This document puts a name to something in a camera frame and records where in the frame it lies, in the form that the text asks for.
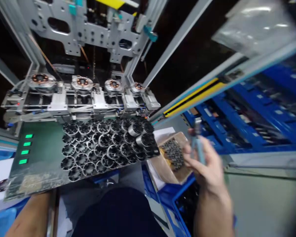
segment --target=blue plastic bin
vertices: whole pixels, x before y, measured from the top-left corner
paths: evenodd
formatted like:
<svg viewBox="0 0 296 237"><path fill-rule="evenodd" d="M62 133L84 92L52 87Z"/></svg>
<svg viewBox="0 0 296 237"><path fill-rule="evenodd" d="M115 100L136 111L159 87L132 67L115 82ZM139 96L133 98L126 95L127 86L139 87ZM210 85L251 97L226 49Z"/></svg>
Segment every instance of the blue plastic bin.
<svg viewBox="0 0 296 237"><path fill-rule="evenodd" d="M16 208L0 212L0 237L4 237L16 218Z"/></svg>

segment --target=cardboard box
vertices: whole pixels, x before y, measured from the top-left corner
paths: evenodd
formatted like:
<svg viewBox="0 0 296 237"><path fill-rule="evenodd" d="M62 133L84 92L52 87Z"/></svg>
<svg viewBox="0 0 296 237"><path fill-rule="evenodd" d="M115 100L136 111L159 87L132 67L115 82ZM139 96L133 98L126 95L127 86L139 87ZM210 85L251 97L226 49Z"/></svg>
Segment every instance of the cardboard box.
<svg viewBox="0 0 296 237"><path fill-rule="evenodd" d="M183 149L183 147L188 143L188 139L182 132L168 136L166 139L158 143L160 155L150 159L150 161L159 177L165 183L183 184L192 173L192 170L183 165L179 170L173 171L170 167L171 163L165 158L166 155L162 149L162 145L172 138L176 140L181 149Z"/></svg>

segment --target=hand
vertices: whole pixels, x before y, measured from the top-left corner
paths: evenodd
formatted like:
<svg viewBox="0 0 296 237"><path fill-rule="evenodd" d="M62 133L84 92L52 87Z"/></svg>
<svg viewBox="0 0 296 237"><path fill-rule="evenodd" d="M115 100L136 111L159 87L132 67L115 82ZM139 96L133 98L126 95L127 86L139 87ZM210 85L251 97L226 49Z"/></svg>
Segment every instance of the hand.
<svg viewBox="0 0 296 237"><path fill-rule="evenodd" d="M190 134L194 133L193 129L189 129ZM188 168L193 169L196 180L200 185L201 184L201 176L204 177L206 182L207 190L211 194L215 194L220 196L221 194L226 193L227 188L224 181L224 172L222 166L222 160L215 151L215 149L210 144L210 141L204 137L198 137L203 144L203 152L205 156L206 165L201 164L196 158L198 157L197 152L194 150L194 158L191 158L192 148L189 144L187 144L183 148L183 157L185 160L185 165Z"/></svg>

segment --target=transparent plastic sheet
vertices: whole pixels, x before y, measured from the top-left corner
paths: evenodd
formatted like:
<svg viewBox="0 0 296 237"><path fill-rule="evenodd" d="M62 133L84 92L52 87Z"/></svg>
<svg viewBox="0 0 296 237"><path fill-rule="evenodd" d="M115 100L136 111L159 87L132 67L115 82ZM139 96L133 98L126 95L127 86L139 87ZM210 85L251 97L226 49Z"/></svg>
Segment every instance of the transparent plastic sheet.
<svg viewBox="0 0 296 237"><path fill-rule="evenodd" d="M212 39L247 57L273 52L296 38L296 25L279 0L241 0L226 17Z"/></svg>

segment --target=green indicator light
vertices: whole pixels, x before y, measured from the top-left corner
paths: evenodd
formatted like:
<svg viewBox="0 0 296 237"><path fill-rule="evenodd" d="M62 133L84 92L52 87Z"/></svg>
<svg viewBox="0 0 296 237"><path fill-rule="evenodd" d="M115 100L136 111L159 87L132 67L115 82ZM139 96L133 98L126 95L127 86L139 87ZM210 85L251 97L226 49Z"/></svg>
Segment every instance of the green indicator light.
<svg viewBox="0 0 296 237"><path fill-rule="evenodd" d="M21 164L26 164L27 163L27 159L24 159L24 160L20 160L19 161L19 165L21 165Z"/></svg>
<svg viewBox="0 0 296 237"><path fill-rule="evenodd" d="M24 150L24 151L21 152L21 155L26 155L28 153L29 153L29 150Z"/></svg>

